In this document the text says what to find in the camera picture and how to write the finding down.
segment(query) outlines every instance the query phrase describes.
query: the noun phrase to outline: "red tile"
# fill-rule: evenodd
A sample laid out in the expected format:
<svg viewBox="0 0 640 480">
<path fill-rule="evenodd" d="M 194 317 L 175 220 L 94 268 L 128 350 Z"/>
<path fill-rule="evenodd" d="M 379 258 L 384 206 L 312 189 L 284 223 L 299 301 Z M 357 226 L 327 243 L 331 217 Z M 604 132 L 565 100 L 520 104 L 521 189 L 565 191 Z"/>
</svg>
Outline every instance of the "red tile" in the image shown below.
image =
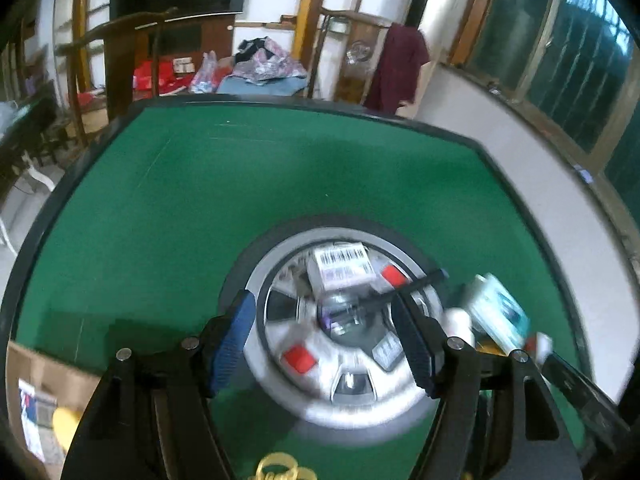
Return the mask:
<svg viewBox="0 0 640 480">
<path fill-rule="evenodd" d="M 396 266 L 388 265 L 384 269 L 382 269 L 382 277 L 387 280 L 393 288 L 398 288 L 401 285 L 404 285 L 408 280 L 406 276 L 400 272 Z"/>
<path fill-rule="evenodd" d="M 292 346 L 282 354 L 282 358 L 299 374 L 306 374 L 318 362 L 302 345 Z"/>
</svg>

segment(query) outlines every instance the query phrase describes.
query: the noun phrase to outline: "plastic bag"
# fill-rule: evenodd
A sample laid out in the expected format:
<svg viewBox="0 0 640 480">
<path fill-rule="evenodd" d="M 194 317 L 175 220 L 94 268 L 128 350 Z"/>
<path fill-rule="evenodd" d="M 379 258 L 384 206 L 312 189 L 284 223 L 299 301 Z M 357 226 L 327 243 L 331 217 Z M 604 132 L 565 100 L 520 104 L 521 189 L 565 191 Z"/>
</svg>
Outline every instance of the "plastic bag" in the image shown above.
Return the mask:
<svg viewBox="0 0 640 480">
<path fill-rule="evenodd" d="M 218 66 L 216 53 L 212 50 L 202 56 L 202 65 L 191 80 L 189 91 L 192 94 L 210 94 L 215 88 L 213 86 L 213 74 Z"/>
<path fill-rule="evenodd" d="M 302 64 L 269 36 L 264 38 L 264 47 L 259 48 L 247 61 L 236 63 L 234 75 L 249 83 L 264 85 L 268 80 L 283 77 L 305 77 Z"/>
</svg>

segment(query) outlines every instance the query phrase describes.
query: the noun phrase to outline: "barcode label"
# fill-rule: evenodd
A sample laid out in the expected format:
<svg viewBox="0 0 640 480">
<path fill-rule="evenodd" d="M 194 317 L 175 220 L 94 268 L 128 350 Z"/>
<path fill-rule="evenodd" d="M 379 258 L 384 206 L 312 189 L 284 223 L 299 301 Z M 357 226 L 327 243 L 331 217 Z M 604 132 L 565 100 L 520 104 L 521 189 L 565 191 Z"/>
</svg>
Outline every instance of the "barcode label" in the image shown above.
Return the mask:
<svg viewBox="0 0 640 480">
<path fill-rule="evenodd" d="M 363 249 L 336 249 L 320 255 L 320 260 L 326 266 L 334 264 L 336 262 L 349 262 L 351 260 L 363 260 L 366 258 L 366 254 Z"/>
<path fill-rule="evenodd" d="M 375 279 L 367 251 L 362 244 L 344 244 L 314 251 L 325 290 L 346 288 Z"/>
<path fill-rule="evenodd" d="M 393 363 L 402 353 L 402 345 L 398 336 L 387 332 L 382 341 L 373 347 L 373 358 L 385 371 L 389 371 Z"/>
</svg>

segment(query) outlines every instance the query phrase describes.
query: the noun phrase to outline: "window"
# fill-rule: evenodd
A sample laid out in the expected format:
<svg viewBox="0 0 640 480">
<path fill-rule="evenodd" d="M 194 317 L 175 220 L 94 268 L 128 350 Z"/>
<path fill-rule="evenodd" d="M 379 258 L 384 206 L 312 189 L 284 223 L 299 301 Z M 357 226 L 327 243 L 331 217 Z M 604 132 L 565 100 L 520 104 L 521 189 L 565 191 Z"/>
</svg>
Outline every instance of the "window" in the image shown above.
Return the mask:
<svg viewBox="0 0 640 480">
<path fill-rule="evenodd" d="M 493 0 L 468 68 L 516 88 L 551 0 Z"/>
<path fill-rule="evenodd" d="M 607 122 L 632 51 L 629 32 L 607 0 L 560 0 L 527 98 L 588 152 Z"/>
<path fill-rule="evenodd" d="M 491 0 L 466 69 L 527 101 L 587 161 L 629 74 L 634 44 L 608 0 Z"/>
<path fill-rule="evenodd" d="M 604 173 L 640 225 L 640 104 L 636 105 Z"/>
</svg>

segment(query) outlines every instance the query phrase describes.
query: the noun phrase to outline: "barcode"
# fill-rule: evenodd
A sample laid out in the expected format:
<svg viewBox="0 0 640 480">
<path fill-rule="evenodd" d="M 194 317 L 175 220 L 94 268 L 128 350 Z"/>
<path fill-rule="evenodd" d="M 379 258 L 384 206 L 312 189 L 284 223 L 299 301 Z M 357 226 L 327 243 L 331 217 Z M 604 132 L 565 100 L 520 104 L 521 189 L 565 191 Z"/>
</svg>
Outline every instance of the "barcode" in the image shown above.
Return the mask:
<svg viewBox="0 0 640 480">
<path fill-rule="evenodd" d="M 337 269 L 329 269 L 322 272 L 322 277 L 326 282 L 341 282 L 354 277 L 351 267 L 338 267 Z"/>
<path fill-rule="evenodd" d="M 387 371 L 401 353 L 402 345 L 393 332 L 387 332 L 384 339 L 375 345 L 372 351 L 375 361 Z"/>
<path fill-rule="evenodd" d="M 364 259 L 365 253 L 362 249 L 335 249 L 320 255 L 320 261 L 324 265 L 334 264 L 336 262 L 348 262 L 350 260 Z"/>
</svg>

